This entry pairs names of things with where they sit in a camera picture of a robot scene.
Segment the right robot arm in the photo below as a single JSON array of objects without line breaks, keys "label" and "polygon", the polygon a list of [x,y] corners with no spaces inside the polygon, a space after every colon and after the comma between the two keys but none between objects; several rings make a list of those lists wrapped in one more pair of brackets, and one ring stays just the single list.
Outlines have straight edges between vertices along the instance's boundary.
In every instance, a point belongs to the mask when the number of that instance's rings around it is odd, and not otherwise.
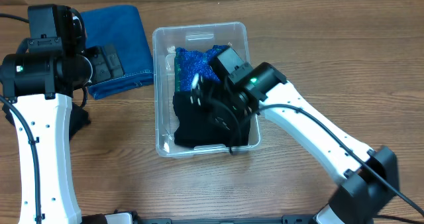
[{"label": "right robot arm", "polygon": [[212,124],[234,132],[258,115],[277,124],[310,153],[337,190],[314,214],[283,215],[280,223],[373,223],[399,194],[397,156],[388,147],[374,150],[338,128],[310,105],[273,65],[252,67],[232,48],[209,63],[221,84],[201,74],[189,79],[190,102],[212,108]]}]

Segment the blue green sequin cloth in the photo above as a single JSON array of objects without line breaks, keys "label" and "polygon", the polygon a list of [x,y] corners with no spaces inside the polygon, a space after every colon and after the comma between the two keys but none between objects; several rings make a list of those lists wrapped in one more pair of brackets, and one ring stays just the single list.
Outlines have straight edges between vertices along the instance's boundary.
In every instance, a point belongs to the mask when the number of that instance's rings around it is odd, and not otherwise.
[{"label": "blue green sequin cloth", "polygon": [[214,57],[228,48],[228,45],[214,45],[206,52],[186,50],[181,47],[176,48],[176,56],[174,58],[175,91],[190,91],[192,80],[196,74],[220,83],[209,63]]}]

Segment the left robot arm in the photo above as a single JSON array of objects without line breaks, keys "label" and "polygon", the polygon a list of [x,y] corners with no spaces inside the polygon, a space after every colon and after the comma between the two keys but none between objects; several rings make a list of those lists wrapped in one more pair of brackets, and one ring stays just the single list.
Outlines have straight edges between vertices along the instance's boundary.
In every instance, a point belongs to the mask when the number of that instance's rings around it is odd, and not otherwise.
[{"label": "left robot arm", "polygon": [[19,142],[21,223],[136,223],[133,212],[83,216],[72,180],[73,92],[124,72],[115,53],[87,48],[81,15],[64,5],[28,8],[30,37],[1,65],[1,100]]}]

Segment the clear plastic storage container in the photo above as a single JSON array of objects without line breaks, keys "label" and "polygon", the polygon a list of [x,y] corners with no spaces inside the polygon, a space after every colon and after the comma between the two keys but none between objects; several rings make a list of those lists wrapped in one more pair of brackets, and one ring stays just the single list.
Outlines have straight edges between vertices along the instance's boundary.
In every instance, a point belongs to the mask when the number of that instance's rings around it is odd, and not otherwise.
[{"label": "clear plastic storage container", "polygon": [[253,115],[234,103],[231,81],[209,66],[232,48],[245,68],[250,61],[246,27],[240,22],[160,27],[153,32],[156,151],[186,158],[195,154],[238,154],[259,146]]}]

